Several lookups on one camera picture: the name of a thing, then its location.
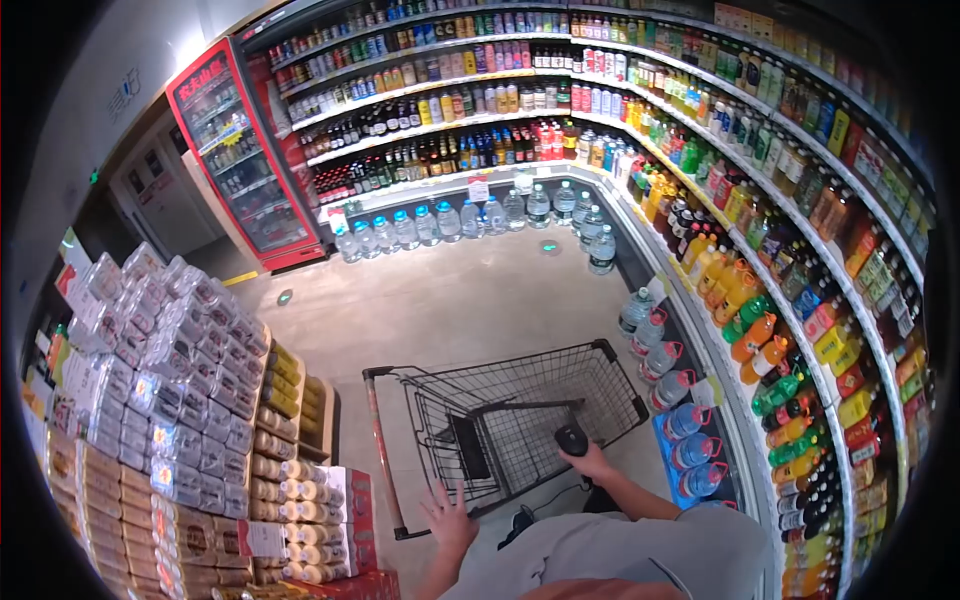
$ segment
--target gray shirt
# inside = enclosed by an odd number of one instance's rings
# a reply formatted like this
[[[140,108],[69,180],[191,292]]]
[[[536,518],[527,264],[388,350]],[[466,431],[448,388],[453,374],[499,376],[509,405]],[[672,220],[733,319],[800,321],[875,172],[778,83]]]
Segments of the gray shirt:
[[[695,506],[672,521],[554,516],[465,573],[441,600],[517,598],[567,579],[672,582],[695,600],[743,600],[753,595],[772,552],[756,521],[723,506]]]

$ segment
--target wire mesh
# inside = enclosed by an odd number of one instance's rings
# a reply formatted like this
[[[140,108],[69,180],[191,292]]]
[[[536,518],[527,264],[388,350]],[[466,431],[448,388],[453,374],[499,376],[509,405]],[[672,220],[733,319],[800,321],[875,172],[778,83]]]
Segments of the wire mesh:
[[[449,491],[464,480],[475,515],[568,468],[553,437],[562,426],[575,420],[604,446],[649,418],[607,340],[463,369],[416,369],[400,382],[424,474]]]

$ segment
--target white wall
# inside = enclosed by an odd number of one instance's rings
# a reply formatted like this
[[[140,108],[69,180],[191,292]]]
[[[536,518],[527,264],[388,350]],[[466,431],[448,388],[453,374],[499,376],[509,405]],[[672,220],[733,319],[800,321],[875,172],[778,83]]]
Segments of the white wall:
[[[265,0],[114,0],[70,67],[40,132],[24,203],[10,243],[14,348],[73,224],[90,174],[107,158],[137,113],[167,81],[227,28]],[[124,81],[132,94],[117,96]],[[122,108],[111,113],[111,101]]]

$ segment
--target gray tile floor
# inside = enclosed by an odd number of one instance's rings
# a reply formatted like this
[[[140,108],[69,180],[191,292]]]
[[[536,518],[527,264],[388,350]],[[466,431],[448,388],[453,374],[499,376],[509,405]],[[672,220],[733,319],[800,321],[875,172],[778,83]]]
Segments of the gray tile floor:
[[[560,242],[559,255],[540,254],[541,242],[548,238]],[[606,338],[636,389],[648,396],[648,389],[636,378],[629,343],[619,337],[616,327],[627,286],[616,271],[606,276],[591,274],[587,256],[566,228],[528,228],[381,255],[352,265],[338,255],[329,262],[284,275],[260,276],[231,289],[284,346],[303,357],[308,372],[330,379],[337,388],[340,464],[362,469],[373,478],[379,561],[399,571],[405,598],[413,597],[435,543],[429,536],[394,540],[363,369],[416,365],[437,372]],[[276,297],[284,289],[293,289],[294,296],[280,307]],[[427,459],[420,456],[400,384],[390,376],[378,378],[376,391],[400,508],[408,529],[416,531],[424,525],[417,504],[426,487],[421,458]],[[649,421],[609,446],[607,454],[640,485],[669,498]],[[548,453],[542,460],[549,466],[558,464]],[[569,470],[483,516],[464,569],[474,568],[483,556],[495,552],[520,503],[538,507],[578,481]],[[586,497],[579,490],[566,492],[537,515],[577,512]]]

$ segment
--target red refrigerator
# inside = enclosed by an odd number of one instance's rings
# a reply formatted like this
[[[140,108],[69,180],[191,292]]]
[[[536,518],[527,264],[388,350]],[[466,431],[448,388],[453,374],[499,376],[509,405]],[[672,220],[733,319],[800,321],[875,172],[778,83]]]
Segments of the red refrigerator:
[[[251,91],[242,66],[225,37],[167,85],[167,98],[233,225],[263,268],[274,271],[324,256],[309,210],[316,194],[305,160],[291,159],[302,155],[296,137],[284,135],[282,125],[277,132],[274,119],[253,104],[269,97],[267,83],[253,80]],[[280,152],[285,160],[277,160]]]

